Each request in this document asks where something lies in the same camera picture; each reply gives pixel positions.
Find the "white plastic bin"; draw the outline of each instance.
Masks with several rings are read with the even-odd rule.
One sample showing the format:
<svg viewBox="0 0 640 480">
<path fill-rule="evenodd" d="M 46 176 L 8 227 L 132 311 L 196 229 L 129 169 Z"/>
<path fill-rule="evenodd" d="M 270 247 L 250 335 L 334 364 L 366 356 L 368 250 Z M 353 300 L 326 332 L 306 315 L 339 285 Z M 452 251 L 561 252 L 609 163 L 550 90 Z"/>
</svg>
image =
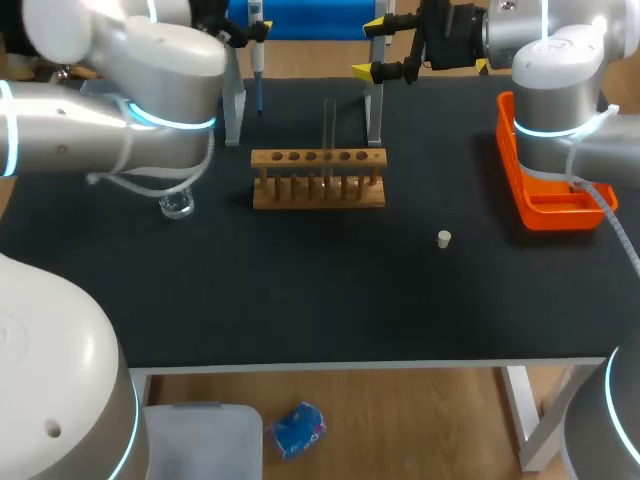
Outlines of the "white plastic bin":
<svg viewBox="0 0 640 480">
<path fill-rule="evenodd" d="M 262 418 L 220 404 L 145 408 L 149 480 L 261 480 Z"/>
</svg>

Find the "small glass cup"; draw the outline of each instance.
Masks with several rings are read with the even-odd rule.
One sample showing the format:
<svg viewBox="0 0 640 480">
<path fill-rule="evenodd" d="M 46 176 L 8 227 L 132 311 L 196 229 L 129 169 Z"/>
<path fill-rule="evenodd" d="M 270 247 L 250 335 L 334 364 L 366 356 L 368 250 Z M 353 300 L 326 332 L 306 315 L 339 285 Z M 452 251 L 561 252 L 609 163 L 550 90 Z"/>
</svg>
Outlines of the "small glass cup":
<svg viewBox="0 0 640 480">
<path fill-rule="evenodd" d="M 188 217 L 193 213 L 194 209 L 195 203 L 193 202 L 191 187 L 160 199 L 162 214 L 171 220 Z"/>
</svg>

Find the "orange plastic container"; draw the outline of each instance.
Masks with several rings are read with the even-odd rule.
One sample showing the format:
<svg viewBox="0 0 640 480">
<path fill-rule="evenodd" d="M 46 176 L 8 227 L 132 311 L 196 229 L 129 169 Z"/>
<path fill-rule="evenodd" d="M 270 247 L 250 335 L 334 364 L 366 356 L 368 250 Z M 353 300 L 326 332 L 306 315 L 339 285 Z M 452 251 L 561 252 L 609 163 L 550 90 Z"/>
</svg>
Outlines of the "orange plastic container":
<svg viewBox="0 0 640 480">
<path fill-rule="evenodd" d="M 604 212 L 585 191 L 572 191 L 567 182 L 533 178 L 518 163 L 513 127 L 513 92 L 498 96 L 496 138 L 511 191 L 522 222 L 530 230 L 591 230 L 604 219 Z M 618 199 L 609 185 L 595 185 L 615 211 Z"/>
</svg>

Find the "test tube rack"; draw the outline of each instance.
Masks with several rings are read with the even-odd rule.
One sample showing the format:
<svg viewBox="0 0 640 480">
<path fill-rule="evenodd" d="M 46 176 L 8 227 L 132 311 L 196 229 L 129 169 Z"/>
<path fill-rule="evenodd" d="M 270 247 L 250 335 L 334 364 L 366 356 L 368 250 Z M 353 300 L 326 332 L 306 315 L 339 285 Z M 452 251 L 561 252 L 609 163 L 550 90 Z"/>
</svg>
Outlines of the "test tube rack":
<svg viewBox="0 0 640 480">
<path fill-rule="evenodd" d="M 383 148 L 335 150 L 253 150 L 258 171 L 256 210 L 381 208 Z M 356 171 L 357 175 L 348 172 Z"/>
</svg>

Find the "black table surface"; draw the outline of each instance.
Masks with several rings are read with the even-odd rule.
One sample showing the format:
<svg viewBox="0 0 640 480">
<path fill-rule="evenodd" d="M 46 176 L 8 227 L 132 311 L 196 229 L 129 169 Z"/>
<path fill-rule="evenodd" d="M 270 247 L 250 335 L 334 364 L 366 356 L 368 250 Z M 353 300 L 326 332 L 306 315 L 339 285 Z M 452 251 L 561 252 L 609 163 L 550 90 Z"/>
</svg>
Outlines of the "black table surface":
<svg viewBox="0 0 640 480">
<path fill-rule="evenodd" d="M 336 146 L 365 144 L 360 82 L 266 81 L 262 118 L 249 90 L 242 146 L 225 148 L 218 125 L 192 217 L 79 175 L 24 176 L 0 251 L 91 294 L 132 367 L 604 356 L 633 328 L 640 284 L 606 223 L 522 226 L 494 137 L 510 88 L 388 85 L 385 209 L 257 212 L 251 149 L 321 147 L 325 98 Z M 640 195 L 617 194 L 638 239 Z"/>
</svg>

